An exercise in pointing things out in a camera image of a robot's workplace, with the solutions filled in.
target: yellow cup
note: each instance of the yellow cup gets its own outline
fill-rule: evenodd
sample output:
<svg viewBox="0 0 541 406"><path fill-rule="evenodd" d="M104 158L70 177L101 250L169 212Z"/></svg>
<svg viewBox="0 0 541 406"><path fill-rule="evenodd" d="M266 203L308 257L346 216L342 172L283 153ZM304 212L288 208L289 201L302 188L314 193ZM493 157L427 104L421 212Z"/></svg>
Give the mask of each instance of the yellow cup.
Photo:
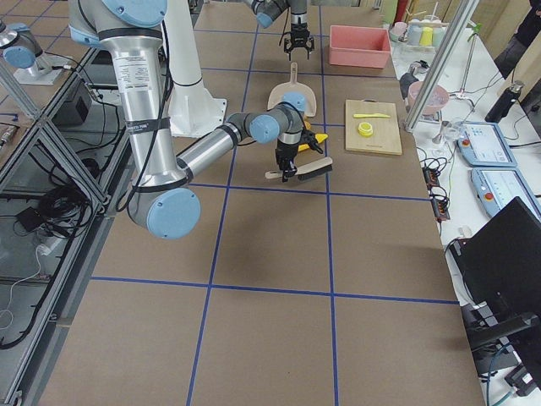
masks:
<svg viewBox="0 0 541 406"><path fill-rule="evenodd" d="M421 39L419 40L419 45L421 47L430 47L432 46L432 33L434 30L430 27L423 27L423 32L421 33Z"/></svg>

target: wooden block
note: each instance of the wooden block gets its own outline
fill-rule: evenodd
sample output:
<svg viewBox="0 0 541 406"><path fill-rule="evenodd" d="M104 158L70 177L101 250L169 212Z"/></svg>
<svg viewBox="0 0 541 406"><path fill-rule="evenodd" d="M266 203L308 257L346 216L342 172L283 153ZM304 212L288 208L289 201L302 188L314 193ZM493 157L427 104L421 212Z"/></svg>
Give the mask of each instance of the wooden block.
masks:
<svg viewBox="0 0 541 406"><path fill-rule="evenodd" d="M382 112L391 118L353 118L356 113L373 112ZM374 135L371 137L358 133L358 125L363 121L372 124ZM346 150L402 155L396 106L392 103L346 100Z"/></svg>

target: yellow ring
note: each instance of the yellow ring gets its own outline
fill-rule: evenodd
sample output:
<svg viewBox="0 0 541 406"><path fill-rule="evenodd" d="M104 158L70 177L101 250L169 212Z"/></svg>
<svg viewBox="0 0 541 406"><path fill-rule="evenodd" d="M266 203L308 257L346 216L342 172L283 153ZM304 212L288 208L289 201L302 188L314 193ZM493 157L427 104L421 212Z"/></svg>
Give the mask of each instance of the yellow ring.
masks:
<svg viewBox="0 0 541 406"><path fill-rule="evenodd" d="M361 123L359 123L359 125L357 127L357 131L363 137L371 137L374 134L374 127L372 127L371 123L367 123L366 121L362 121Z"/></svg>

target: blue joint cap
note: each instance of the blue joint cap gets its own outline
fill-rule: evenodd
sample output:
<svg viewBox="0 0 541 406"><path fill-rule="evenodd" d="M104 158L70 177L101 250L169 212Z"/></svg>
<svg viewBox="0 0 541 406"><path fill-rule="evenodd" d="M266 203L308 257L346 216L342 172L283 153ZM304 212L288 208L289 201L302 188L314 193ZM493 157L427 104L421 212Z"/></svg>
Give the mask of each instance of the blue joint cap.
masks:
<svg viewBox="0 0 541 406"><path fill-rule="evenodd" d="M17 32L25 32L30 31L30 28L26 24L23 23L12 23L8 24L8 29L17 31Z"/></svg>
<svg viewBox="0 0 541 406"><path fill-rule="evenodd" d="M264 14L264 13L257 13L257 15L255 16L255 19L257 19L257 22L263 28L269 28L272 25L272 23L274 23L274 20L269 15Z"/></svg>
<svg viewBox="0 0 541 406"><path fill-rule="evenodd" d="M300 112L306 111L306 97L302 93L298 93L296 91L289 91L288 93L284 93L284 96L281 97L281 100L284 102L287 102L289 104L292 104L295 106L297 110Z"/></svg>
<svg viewBox="0 0 541 406"><path fill-rule="evenodd" d="M139 28L159 25L167 12L167 0L102 0L125 23Z"/></svg>
<svg viewBox="0 0 541 406"><path fill-rule="evenodd" d="M161 239L180 239L197 224L201 214L199 199L190 189L168 190L150 207L146 227Z"/></svg>
<svg viewBox="0 0 541 406"><path fill-rule="evenodd" d="M93 47L98 49L105 49L105 47L100 43L100 39L97 36L93 36L88 32L77 30L76 28L69 26L69 31L71 33L71 39L81 45L86 45L87 47Z"/></svg>
<svg viewBox="0 0 541 406"><path fill-rule="evenodd" d="M36 61L36 55L25 47L10 47L3 52L3 58L15 68L30 68Z"/></svg>
<svg viewBox="0 0 541 406"><path fill-rule="evenodd" d="M278 138L280 124L272 116L262 114L252 120L249 131L254 140L260 144L266 144Z"/></svg>

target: white cable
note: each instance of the white cable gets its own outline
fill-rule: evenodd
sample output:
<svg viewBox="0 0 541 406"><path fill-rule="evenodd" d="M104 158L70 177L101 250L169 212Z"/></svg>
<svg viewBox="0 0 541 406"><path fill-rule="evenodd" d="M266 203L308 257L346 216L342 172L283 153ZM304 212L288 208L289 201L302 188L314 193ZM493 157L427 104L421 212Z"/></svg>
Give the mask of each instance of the white cable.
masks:
<svg viewBox="0 0 541 406"><path fill-rule="evenodd" d="M11 305L11 301L13 300L14 298L14 287L16 284L18 283L21 283L21 282L24 282L24 281L28 281L29 279L33 278L33 277L37 277L40 273L41 273L41 263L40 263L40 258L38 257L38 254L39 254L39 250L38 250L38 247L36 247L36 261L37 261L37 272L30 275L29 277L24 277L22 279L19 279L17 282L15 282L13 285L11 285L11 288L9 288L9 301L8 301L8 305L6 306L5 309L3 310L0 310L0 319L2 319L3 315L5 314L8 314L9 317L10 317L10 320L9 320L9 323L4 326L4 327L0 327L0 330L7 330L11 327L11 325L13 324L14 322L14 314L13 312L9 309L9 306Z"/></svg>

